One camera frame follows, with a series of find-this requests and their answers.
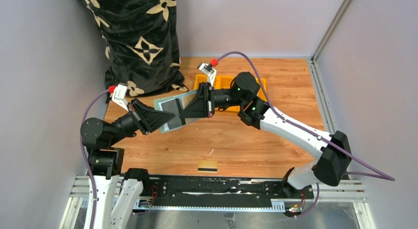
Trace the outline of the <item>green card holder wallet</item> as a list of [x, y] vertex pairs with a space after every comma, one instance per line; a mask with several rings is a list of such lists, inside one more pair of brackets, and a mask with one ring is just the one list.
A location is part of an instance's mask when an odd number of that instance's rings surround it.
[[196, 94], [197, 90], [193, 90], [184, 94], [158, 98], [153, 101], [155, 110], [170, 112], [174, 114], [173, 119], [166, 122], [159, 128], [159, 132], [161, 134], [180, 129], [187, 124], [201, 119], [201, 117], [180, 118], [180, 113], [188, 106]]

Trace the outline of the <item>tan card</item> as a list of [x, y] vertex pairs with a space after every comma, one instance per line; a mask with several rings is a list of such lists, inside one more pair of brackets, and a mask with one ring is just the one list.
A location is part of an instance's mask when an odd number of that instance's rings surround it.
[[180, 98], [182, 109], [185, 109], [196, 96], [196, 92], [185, 94]]
[[198, 162], [197, 170], [199, 172], [218, 172], [218, 162], [201, 160]]

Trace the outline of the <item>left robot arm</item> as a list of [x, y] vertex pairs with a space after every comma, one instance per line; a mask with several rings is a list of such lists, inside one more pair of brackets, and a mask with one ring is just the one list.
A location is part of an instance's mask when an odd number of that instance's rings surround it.
[[83, 121], [81, 146], [89, 174], [86, 229], [126, 227], [138, 197], [149, 187], [149, 174], [143, 168], [128, 169], [119, 196], [114, 200], [124, 159], [124, 149], [114, 145], [135, 137], [137, 132], [148, 135], [174, 117], [171, 112], [156, 110], [135, 98], [127, 104], [127, 113], [112, 123], [98, 118]]

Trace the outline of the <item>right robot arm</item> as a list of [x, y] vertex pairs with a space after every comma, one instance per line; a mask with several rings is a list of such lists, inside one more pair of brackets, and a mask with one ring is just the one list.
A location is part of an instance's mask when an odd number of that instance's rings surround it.
[[291, 168], [282, 179], [284, 188], [299, 190], [316, 183], [338, 186], [351, 162], [350, 157], [338, 150], [349, 146], [347, 136], [341, 131], [334, 134], [320, 131], [290, 118], [258, 97], [259, 89], [250, 72], [239, 73], [229, 89], [215, 89], [210, 83], [200, 83], [197, 94], [179, 116], [210, 118], [215, 109], [238, 106], [238, 116], [243, 123], [281, 136], [314, 158], [302, 167]]

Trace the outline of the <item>middle yellow bin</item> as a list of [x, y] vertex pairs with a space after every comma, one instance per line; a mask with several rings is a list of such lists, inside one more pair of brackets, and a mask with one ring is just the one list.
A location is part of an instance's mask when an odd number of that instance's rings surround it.
[[[233, 79], [234, 79], [234, 76], [219, 75], [215, 79], [215, 83], [214, 83], [215, 88], [216, 89], [229, 89]], [[239, 109], [240, 108], [238, 106], [231, 106], [227, 108], [225, 111], [238, 113]]]

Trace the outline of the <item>yellow bin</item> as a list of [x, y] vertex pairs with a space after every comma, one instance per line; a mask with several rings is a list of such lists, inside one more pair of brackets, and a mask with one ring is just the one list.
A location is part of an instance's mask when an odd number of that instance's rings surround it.
[[256, 82], [260, 85], [260, 89], [258, 92], [258, 95], [264, 94], [264, 92], [267, 90], [267, 80], [265, 78], [255, 78]]
[[200, 83], [209, 83], [208, 77], [204, 74], [196, 74], [193, 90], [197, 90]]
[[[219, 75], [215, 79], [215, 83], [214, 83], [215, 88], [216, 89], [229, 89], [233, 79], [234, 79], [234, 76]], [[240, 108], [238, 106], [231, 106], [227, 108], [225, 111], [238, 113], [239, 109]]]

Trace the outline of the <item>left yellow bin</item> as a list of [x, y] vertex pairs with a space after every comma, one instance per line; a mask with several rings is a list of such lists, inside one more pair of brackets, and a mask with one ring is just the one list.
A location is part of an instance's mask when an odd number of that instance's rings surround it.
[[193, 90], [197, 90], [200, 83], [209, 83], [208, 77], [204, 74], [196, 74]]

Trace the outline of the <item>right yellow bin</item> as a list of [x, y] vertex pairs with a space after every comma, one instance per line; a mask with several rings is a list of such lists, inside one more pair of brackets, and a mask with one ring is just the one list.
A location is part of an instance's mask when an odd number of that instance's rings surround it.
[[267, 80], [265, 78], [255, 78], [256, 82], [260, 85], [260, 89], [258, 92], [258, 95], [264, 94], [264, 92], [267, 90]]

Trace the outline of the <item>black floral blanket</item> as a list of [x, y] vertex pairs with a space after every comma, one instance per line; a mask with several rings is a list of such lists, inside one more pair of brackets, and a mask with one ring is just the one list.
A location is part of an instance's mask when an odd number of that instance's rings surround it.
[[188, 91], [180, 71], [176, 0], [79, 1], [105, 40], [106, 87], [127, 84], [129, 97]]

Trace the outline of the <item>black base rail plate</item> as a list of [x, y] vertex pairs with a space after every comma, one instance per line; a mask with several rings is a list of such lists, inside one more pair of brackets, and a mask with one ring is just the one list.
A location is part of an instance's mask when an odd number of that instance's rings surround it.
[[314, 199], [312, 186], [287, 195], [280, 179], [150, 175], [140, 196], [154, 206], [268, 208], [274, 199]]

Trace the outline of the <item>aluminium frame rail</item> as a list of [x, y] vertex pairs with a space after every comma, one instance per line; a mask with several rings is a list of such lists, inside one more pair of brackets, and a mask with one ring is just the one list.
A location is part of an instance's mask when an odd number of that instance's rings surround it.
[[312, 184], [287, 195], [280, 179], [150, 175], [77, 176], [60, 228], [122, 229], [130, 214], [152, 211], [282, 213], [288, 220], [306, 216], [315, 206], [350, 203], [362, 229], [375, 228], [362, 184], [343, 179], [338, 186]]

